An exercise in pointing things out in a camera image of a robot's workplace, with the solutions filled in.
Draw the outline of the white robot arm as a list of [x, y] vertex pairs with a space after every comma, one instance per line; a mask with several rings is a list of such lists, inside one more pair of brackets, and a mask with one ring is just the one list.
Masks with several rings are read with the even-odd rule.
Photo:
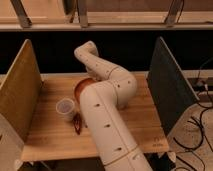
[[82, 90], [79, 101], [105, 171], [153, 171], [118, 111], [136, 94], [133, 74], [100, 58], [92, 41], [74, 55], [99, 78]]

